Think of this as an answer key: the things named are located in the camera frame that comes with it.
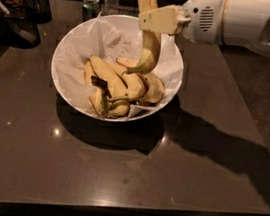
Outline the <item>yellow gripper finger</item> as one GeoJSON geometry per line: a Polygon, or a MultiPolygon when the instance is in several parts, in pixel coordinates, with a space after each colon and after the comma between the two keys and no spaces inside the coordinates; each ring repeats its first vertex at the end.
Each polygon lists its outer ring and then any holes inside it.
{"type": "Polygon", "coordinates": [[[139,28],[172,36],[181,32],[190,21],[191,18],[186,15],[182,6],[170,5],[141,12],[139,28]]]}

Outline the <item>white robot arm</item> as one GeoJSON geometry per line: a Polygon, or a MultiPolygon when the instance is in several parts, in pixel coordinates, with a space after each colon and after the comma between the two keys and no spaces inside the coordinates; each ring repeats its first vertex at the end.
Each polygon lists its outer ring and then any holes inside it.
{"type": "Polygon", "coordinates": [[[270,0],[188,0],[140,13],[144,31],[181,34],[197,44],[244,47],[270,57],[270,0]]]}

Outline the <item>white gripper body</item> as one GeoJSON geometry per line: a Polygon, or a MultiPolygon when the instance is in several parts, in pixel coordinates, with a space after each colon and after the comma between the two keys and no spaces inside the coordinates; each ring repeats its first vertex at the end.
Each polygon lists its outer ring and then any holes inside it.
{"type": "Polygon", "coordinates": [[[183,28],[185,39],[197,44],[222,41],[222,17],[227,0],[188,0],[183,9],[191,21],[183,28]]]}

